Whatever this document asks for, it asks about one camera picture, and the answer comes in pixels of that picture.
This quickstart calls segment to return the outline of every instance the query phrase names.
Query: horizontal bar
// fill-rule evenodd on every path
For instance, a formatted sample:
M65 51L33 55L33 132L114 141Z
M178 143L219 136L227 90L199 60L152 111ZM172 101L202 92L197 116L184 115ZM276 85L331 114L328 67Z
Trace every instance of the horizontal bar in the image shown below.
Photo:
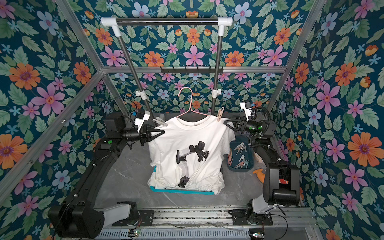
M135 67L137 73L161 73L163 71L173 71L172 67L156 68L156 67ZM175 67L178 71L185 70L185 67ZM208 70L209 67L199 67L200 70ZM284 73L286 67L282 66L246 66L246 67L223 67L224 73ZM103 67L104 73L131 73L129 66L121 67Z

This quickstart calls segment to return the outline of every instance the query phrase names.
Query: clothespin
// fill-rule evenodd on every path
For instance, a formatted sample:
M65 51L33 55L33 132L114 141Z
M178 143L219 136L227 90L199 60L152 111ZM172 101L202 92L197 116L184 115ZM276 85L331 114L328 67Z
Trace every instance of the clothespin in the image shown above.
M220 108L217 112L217 121L220 122L221 116L223 116L224 107Z

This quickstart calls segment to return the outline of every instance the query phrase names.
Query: cable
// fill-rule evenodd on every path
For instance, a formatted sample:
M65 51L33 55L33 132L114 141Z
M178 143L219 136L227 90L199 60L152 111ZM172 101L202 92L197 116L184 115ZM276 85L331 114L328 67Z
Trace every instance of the cable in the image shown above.
M288 230L288 222L287 222L286 218L283 217L283 216L281 216L281 215L278 215L278 214L271 214L271 215L280 216L280 217L284 218L285 222L287 223L287 227L286 227L286 229L285 229L285 233L284 233L281 237L279 237L279 238L277 238L277 239L275 239L275 240L282 239L282 238L285 236L285 234L287 233L287 230Z

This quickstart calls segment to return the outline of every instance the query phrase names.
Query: pink flower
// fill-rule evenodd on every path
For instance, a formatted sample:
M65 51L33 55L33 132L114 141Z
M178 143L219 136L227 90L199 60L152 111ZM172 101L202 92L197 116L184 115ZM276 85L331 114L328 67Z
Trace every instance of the pink flower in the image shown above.
M247 89L247 88L251 88L252 85L253 85L253 83L251 82L251 80L249 80L248 82L247 81L244 82L243 87L245 87L245 89Z
M372 0L361 0L361 6L355 8L355 20L360 16L361 18L365 18L367 16L367 12L371 10L375 6L375 3Z
M196 66L196 63L197 65L203 65L203 61L200 58L204 57L205 53L203 52L198 53L197 47L195 45L192 45L190 50L191 50L191 53L188 53L188 52L183 53L184 57L189 58L185 64L187 66L192 64L193 66Z
M176 51L178 51L179 49L176 48L176 44L172 45L171 43L169 44L169 47L168 47L168 50L169 50L169 53L174 53L176 54Z
M362 110L361 108L364 107L364 104L360 103L358 104L358 101L355 100L353 102L353 105L352 104L348 104L348 107L350 108L350 110L348 110L348 114L352 114L352 116L355 118L357 116L357 114L361 115L362 114Z
M324 81L324 78L317 79L317 83L315 84L315 87L317 87L317 91L319 91L320 89L323 90L325 84L326 82Z
M27 175L25 175L21 180L20 182L17 184L16 188L15 188L15 194L16 195L19 195L23 189L24 189L24 186L25 187L33 187L33 181L30 180L31 178L34 178L36 177L37 175L37 172L36 171L33 171L33 172L30 172L28 173Z
M349 171L348 169L344 168L343 173L348 176L345 178L345 183L351 184L353 182L352 185L356 191L360 190L359 184L362 185L363 187L368 186L368 183L364 179L361 179L361 177L364 176L364 173L365 173L364 170L359 169L355 171L355 166L352 163L349 164Z
M247 73L235 73L235 74L237 74L235 78L238 79L239 81L243 80L243 78L247 78L246 76Z
M298 108L297 106L295 106L295 108L293 109L293 116L295 118L297 118L300 115L300 112L299 112L300 109L301 108Z
M64 93L56 93L55 94L55 86L53 84L48 84L46 92L43 88L37 87L37 92L42 96L32 98L31 102L35 105L44 105L41 109L43 116L47 116L51 113L51 108L54 113L59 114L64 110L64 105L59 102L63 100L65 97Z
M328 115L331 112L331 104L334 107L340 106L340 100L338 98L334 98L339 93L340 87L336 86L330 90L330 86L328 83L324 85L324 93L316 93L317 99L321 100L317 104L317 109L323 109L324 105L324 111Z
M8 17L15 19L15 16L11 13L14 12L15 9L11 5L7 5L7 0L0 0L0 17L6 18Z
M316 152L316 154L319 154L319 151L322 150L320 147L320 141L313 140L313 143L311 143L312 152Z
M144 74L143 78L148 79L150 82L152 82L152 79L156 79L154 73L143 73L143 74Z
M70 152L70 147L72 144L70 144L68 141L61 142L60 145L61 147L59 147L59 151L61 151L62 155L64 155L66 152Z
M344 144L337 145L336 138L332 140L332 144L327 142L326 145L327 145L327 148L329 149L327 151L327 156L332 156L334 162L337 162L339 158L345 159L344 153L341 152L342 150L344 150L345 145Z
M56 86L56 87L55 87L56 90L59 90L59 89L60 89L60 91L63 91L64 88L67 86L67 85L65 85L65 84L63 83L63 79L58 79L58 78L55 78L55 81L52 82L52 84Z
M262 50L261 50L260 52L258 52L257 54L258 54L257 58L264 59L264 57L268 56L268 51L262 49Z
M43 162L45 160L45 157L52 157L52 152L49 151L53 148L53 144L48 144L47 148L45 149L45 151L43 152L43 154L41 154L39 156L39 162Z
M96 85L96 90L97 90L98 92L100 92L100 90L103 90L103 89L104 89L103 84L104 84L104 81L103 81L103 80L101 80L100 82L97 83L97 85Z
M177 88L177 90L182 89L183 86L184 86L184 84L182 84L182 83L180 82L180 80L179 80L177 83L175 83L175 88Z
M231 75L230 73L219 73L218 74L218 78L220 80L220 82L223 82L224 80L229 80L229 75Z
M211 48L209 50L212 51L212 54L216 53L217 52L217 43L215 43L215 45L211 44Z
M293 77L288 77L288 79L285 81L285 90L288 90L288 92L293 88Z
M19 217L25 213L25 215L29 216L32 213L32 209L35 209L39 206L39 204L35 203L39 200L39 197L34 197L29 195L26 197L25 202L19 203L17 206L19 207Z
M34 106L31 102L28 103L28 106L24 105L22 106L22 108L25 110L25 112L23 112L23 115L29 115L31 119L34 119L35 115L40 115L40 112L37 111L37 109L39 109L39 106Z
M89 95L85 98L85 102L87 103L88 101L93 102L93 96L95 94L93 92L90 92Z
M147 89L148 85L146 82L140 81L140 83L141 83L142 88L144 88L144 90Z
M263 63L269 63L268 66L274 66L275 63L278 66L283 64L283 61L281 60L281 58L285 57L288 54L288 52L281 52L282 50L283 50L283 45L280 45L279 47L277 47L276 51L269 49L268 50L269 58L265 58L263 60Z
M300 98L303 96L303 93L301 92L301 87L295 87L295 92L292 93L292 95L294 96L293 101L300 102Z
M171 79L175 79L175 76L173 76L172 73L160 73L160 75L163 76L161 80L167 80L169 83L171 82Z
M95 116L95 113L94 113L95 110L92 109L92 107L87 107L87 108L85 109L85 111L86 111L85 115L87 115L89 118Z
M352 209L355 211L359 211L358 207L356 206L356 203L358 203L359 201L357 201L356 199L353 199L350 192L348 192L347 195L345 195L344 193L342 193L341 195L344 198L344 200L341 202L344 205L347 205L347 208L349 211L352 211Z
M120 50L114 50L112 53L112 50L108 47L105 46L105 52L101 52L100 55L103 56L104 58L108 58L107 64L108 66L112 66L115 64L116 67L120 67L120 63L126 63L126 61L123 58L119 58L121 56Z

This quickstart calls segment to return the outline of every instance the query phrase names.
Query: blue flower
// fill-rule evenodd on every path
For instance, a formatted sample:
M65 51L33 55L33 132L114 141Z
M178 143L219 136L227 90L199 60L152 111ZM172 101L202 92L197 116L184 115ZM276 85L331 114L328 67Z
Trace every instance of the blue flower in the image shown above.
M36 180L35 181L35 183L36 183L35 187L40 187L42 182L44 182L44 180L42 180L41 178L39 178L39 180Z
M377 211L380 215L381 215L381 212L384 212L384 209L381 209L380 208L380 204L373 204L373 206L375 207L375 211Z
M59 189L57 187L53 187L52 188L52 193L51 194L56 194L56 192L58 191Z
M57 37L63 40L64 38L63 33L61 31L56 31L56 32L57 32Z
M230 17L233 17L236 14L236 12L232 9L230 12L228 12L228 15Z
M4 45L4 44L1 44L3 46L3 52L7 52L8 54L10 54L10 52L13 52L13 50L10 48L11 46L10 45Z
M17 125L14 125L13 127L11 125L7 125L8 130L5 131L5 133L11 132L11 135L13 135L15 132L18 132Z
M37 236L37 234L41 231L41 225L39 227L35 226L35 230L32 232L32 234L35 234Z
M240 28L240 23L235 23L234 25L233 25L233 28L235 29L235 30L238 30L239 28Z
M152 9L149 11L148 14L151 15L151 17L156 16L156 12L154 12Z
M296 18L296 21L301 21L301 20L303 20L303 17L304 17L304 14L299 14L299 15L297 15L297 18Z
M14 116L16 116L16 114L20 114L20 110L21 108L16 108L16 106L13 106L13 109L9 110L11 113L13 113Z
M369 65L377 64L377 61L380 59L381 59L381 57L377 58L377 54L373 55L373 58L368 60L368 62L371 62Z
M26 4L26 8L30 11L30 12L34 12L35 10L33 9L33 6L29 5L29 3Z
M364 51L364 46L365 46L365 43L364 43L363 45L359 45L357 51L358 51L359 53L360 53L361 51Z
M284 15L284 20L287 20L289 18L289 12L287 14Z
M346 9L347 9L347 8L345 7L345 4L344 4L344 6L342 6L342 7L340 8L340 13L343 13Z
M355 129L355 132L359 133L361 133L361 131L363 130L362 127L360 127L360 124L357 124L357 126L354 126L353 128Z
M63 73L61 73L60 70L57 70L57 72L55 72L55 73L56 73L57 77L62 77L63 76Z

